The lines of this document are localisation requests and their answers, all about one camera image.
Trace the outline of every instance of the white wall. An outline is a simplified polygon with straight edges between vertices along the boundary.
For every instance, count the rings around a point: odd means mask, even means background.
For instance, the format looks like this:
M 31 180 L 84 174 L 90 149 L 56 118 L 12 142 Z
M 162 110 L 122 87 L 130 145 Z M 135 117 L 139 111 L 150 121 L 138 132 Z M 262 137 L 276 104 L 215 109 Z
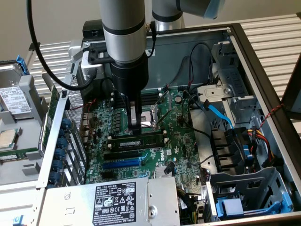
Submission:
M 25 0 L 1 0 L 0 60 L 26 56 L 31 39 Z M 54 43 L 82 38 L 86 20 L 100 18 L 98 0 L 32 0 L 38 41 Z M 145 0 L 146 21 L 151 20 L 151 0 Z M 226 0 L 219 17 L 204 20 L 184 14 L 186 26 L 278 16 L 301 12 L 301 0 Z

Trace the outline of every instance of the robotic arm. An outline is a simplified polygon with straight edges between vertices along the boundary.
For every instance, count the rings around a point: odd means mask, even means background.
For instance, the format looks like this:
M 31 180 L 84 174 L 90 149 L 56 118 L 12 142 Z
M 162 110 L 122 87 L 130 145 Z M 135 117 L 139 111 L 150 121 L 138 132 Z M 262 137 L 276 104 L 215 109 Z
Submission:
M 141 90 L 146 86 L 148 60 L 143 0 L 99 0 L 113 83 L 127 97 L 128 127 L 141 134 Z
M 152 0 L 157 30 L 180 28 L 183 12 L 216 18 L 224 0 Z M 141 90 L 148 82 L 144 0 L 99 0 L 114 86 L 127 97 L 128 128 L 141 134 Z

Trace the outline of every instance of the motherboard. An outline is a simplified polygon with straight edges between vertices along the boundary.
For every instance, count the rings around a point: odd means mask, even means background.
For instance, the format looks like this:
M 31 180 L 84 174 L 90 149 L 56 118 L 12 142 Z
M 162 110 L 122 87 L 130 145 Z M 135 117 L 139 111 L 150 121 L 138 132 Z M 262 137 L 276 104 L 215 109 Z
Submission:
M 183 92 L 172 89 L 156 95 L 157 103 L 143 106 L 141 137 L 130 136 L 126 109 L 114 108 L 117 98 L 95 104 L 85 114 L 83 122 L 87 129 L 84 132 L 89 159 L 86 184 L 174 176 L 179 188 L 191 193 L 201 192 L 204 177 L 199 166 L 191 165 L 191 162 L 199 163 L 199 156 L 194 131 L 183 123 Z M 184 117 L 188 121 L 187 114 L 184 113 Z M 126 162 L 123 161 L 129 161 L 123 159 L 124 156 L 139 159 L 140 164 L 124 167 Z M 166 175 L 164 170 L 172 162 L 174 172 Z

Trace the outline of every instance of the blue expansion slot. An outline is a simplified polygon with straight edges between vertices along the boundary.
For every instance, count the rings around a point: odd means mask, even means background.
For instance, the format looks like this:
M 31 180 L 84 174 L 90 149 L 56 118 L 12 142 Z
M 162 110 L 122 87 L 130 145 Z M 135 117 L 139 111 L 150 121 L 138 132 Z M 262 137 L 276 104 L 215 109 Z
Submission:
M 146 158 L 146 156 L 147 154 L 144 157 L 140 157 L 138 159 L 105 162 L 103 163 L 103 169 L 108 170 L 108 169 L 130 167 L 130 166 L 141 166 L 141 163 Z

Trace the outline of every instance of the power supply label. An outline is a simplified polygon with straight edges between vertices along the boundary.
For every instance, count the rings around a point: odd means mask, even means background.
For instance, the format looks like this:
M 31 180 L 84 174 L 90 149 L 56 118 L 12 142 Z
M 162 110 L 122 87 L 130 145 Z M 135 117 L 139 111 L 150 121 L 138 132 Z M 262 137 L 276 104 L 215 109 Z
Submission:
M 97 186 L 93 225 L 136 222 L 136 182 Z

